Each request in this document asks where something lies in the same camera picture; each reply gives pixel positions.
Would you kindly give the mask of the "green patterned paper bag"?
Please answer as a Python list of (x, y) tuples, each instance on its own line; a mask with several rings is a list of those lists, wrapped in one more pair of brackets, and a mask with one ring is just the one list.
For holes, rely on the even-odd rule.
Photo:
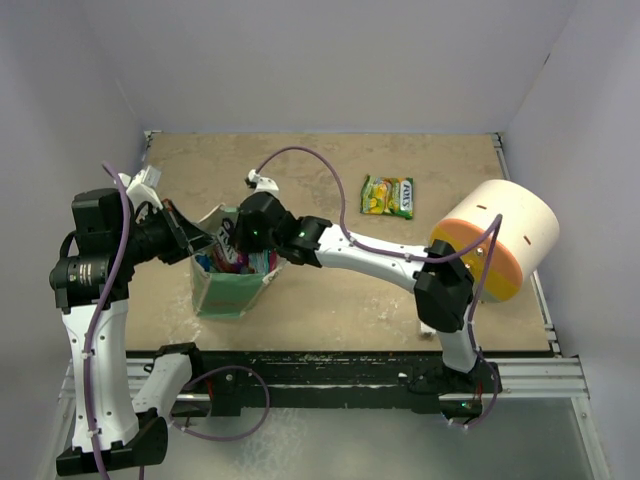
[[(214, 224), (213, 231), (220, 225), (220, 219), (228, 215), (235, 226), (238, 210), (224, 204), (216, 206), (205, 217)], [(211, 250), (207, 248), (198, 254), (206, 254), (211, 258)], [(286, 265), (286, 261), (278, 256), (278, 266), (272, 272), (261, 274), (229, 274), (215, 270), (205, 272), (196, 263), (193, 256), (191, 267), (191, 298), (194, 313), (204, 318), (239, 318), (253, 308), (258, 297), (275, 280)]]

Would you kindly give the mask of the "green yellow Fox's candy bag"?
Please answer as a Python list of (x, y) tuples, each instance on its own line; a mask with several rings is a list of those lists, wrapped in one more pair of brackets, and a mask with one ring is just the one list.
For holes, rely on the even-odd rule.
[(360, 212), (411, 220), (414, 216), (414, 180), (411, 177), (366, 175), (360, 192)]

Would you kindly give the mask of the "purple Fox's candy bag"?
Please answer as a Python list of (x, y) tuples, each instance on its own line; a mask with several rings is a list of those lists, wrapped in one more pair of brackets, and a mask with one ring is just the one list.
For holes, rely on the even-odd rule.
[(214, 243), (211, 261), (216, 271), (229, 274), (248, 274), (249, 260), (240, 253), (232, 242), (235, 224), (231, 217), (224, 215), (220, 225), (213, 232)]

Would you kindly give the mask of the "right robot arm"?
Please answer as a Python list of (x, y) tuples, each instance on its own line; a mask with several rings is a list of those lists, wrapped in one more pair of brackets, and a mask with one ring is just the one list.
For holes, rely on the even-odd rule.
[(436, 332), (446, 383), (467, 391), (480, 379), (479, 353), (469, 317), (475, 280), (449, 243), (400, 245), (344, 232), (315, 216), (296, 217), (273, 194), (258, 192), (240, 205), (232, 245), (249, 254), (270, 249), (294, 265), (354, 271), (414, 296), (418, 319)]

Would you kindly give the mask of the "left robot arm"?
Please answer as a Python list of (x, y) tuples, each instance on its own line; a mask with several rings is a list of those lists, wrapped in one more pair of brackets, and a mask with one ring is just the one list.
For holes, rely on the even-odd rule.
[(212, 237), (151, 187), (90, 190), (71, 204), (75, 228), (63, 240), (49, 283), (67, 331), (76, 416), (59, 476), (106, 474), (160, 464), (168, 417), (180, 391), (202, 387), (206, 369), (192, 342), (161, 347), (151, 373), (131, 394), (125, 330), (137, 265), (173, 265), (209, 247)]

